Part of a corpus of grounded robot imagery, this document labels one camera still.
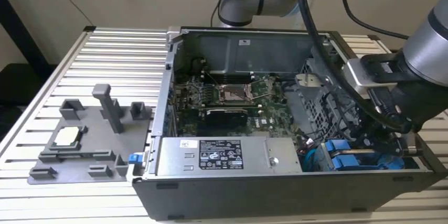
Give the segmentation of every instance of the aluminum extrusion table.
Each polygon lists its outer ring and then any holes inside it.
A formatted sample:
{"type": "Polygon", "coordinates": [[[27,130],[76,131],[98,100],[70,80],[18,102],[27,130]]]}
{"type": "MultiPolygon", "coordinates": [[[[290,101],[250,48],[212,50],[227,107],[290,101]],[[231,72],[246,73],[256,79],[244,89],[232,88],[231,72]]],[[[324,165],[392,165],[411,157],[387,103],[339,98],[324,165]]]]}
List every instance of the aluminum extrusion table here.
{"type": "MultiPolygon", "coordinates": [[[[343,38],[360,57],[390,52],[368,36],[343,38]]],[[[76,98],[86,105],[100,105],[91,97],[92,88],[96,83],[110,83],[111,95],[122,105],[144,101],[156,107],[166,53],[166,30],[98,28],[83,32],[0,143],[2,221],[156,223],[147,217],[128,182],[28,185],[27,177],[59,122],[64,99],[76,98]]],[[[426,123],[420,135],[448,167],[448,112],[426,123]]],[[[400,195],[374,213],[202,220],[202,223],[447,224],[447,209],[448,179],[420,193],[400,195]]]]}

